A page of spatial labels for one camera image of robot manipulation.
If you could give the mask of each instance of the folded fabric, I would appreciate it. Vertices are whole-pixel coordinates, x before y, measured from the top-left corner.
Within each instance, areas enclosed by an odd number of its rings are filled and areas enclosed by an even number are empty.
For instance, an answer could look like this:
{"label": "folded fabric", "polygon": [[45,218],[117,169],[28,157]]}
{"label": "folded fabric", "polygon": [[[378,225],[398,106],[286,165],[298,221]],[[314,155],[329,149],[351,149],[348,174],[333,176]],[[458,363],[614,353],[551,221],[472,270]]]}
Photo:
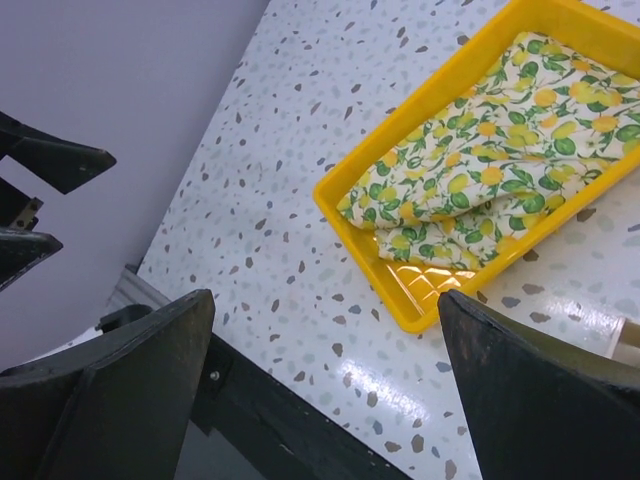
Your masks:
{"label": "folded fabric", "polygon": [[640,145],[640,82],[524,32],[339,202],[379,255],[476,270]]}

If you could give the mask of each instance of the gray wall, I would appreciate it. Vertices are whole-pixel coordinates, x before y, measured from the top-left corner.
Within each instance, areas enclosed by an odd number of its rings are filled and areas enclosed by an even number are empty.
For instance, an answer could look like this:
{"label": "gray wall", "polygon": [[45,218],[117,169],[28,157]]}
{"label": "gray wall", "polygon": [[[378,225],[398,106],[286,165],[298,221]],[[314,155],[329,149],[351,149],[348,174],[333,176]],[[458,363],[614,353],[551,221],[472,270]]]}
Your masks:
{"label": "gray wall", "polygon": [[144,255],[268,0],[24,0],[0,14],[0,110],[118,164],[66,196],[10,159],[64,249],[0,293],[0,369],[94,325]]}

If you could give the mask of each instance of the speckled tabletop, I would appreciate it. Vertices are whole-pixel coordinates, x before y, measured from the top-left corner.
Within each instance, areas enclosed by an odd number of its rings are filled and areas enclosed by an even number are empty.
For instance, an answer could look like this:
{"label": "speckled tabletop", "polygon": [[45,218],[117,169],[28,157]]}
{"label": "speckled tabletop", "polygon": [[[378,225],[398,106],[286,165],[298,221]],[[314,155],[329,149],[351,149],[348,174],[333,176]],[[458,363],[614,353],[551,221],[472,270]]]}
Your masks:
{"label": "speckled tabletop", "polygon": [[[640,23],[640,0],[590,3]],[[215,332],[413,478],[478,479],[442,333],[403,333],[315,183],[504,0],[271,0],[139,275],[216,295]],[[478,294],[606,354],[640,318],[640,174]]]}

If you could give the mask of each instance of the gray floor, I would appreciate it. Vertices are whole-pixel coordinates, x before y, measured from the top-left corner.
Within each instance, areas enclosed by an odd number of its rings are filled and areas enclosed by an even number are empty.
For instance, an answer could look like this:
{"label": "gray floor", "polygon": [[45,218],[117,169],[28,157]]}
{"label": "gray floor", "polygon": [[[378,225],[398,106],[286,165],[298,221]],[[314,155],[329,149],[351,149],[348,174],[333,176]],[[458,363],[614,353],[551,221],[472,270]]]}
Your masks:
{"label": "gray floor", "polygon": [[189,422],[175,480],[264,480],[217,431],[207,437]]}

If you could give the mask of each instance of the yellow tray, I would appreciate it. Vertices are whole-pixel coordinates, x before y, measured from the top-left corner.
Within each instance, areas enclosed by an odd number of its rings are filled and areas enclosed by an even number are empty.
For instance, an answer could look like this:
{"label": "yellow tray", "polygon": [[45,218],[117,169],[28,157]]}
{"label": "yellow tray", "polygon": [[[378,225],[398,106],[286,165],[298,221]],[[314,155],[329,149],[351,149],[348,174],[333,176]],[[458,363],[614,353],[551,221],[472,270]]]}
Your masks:
{"label": "yellow tray", "polygon": [[438,321],[441,292],[456,288],[475,293],[640,164],[636,148],[478,272],[382,260],[371,232],[353,227],[340,215],[338,201],[367,168],[467,91],[523,31],[547,34],[611,69],[640,78],[639,28],[579,0],[512,0],[314,189],[327,220],[407,332],[421,332]]}

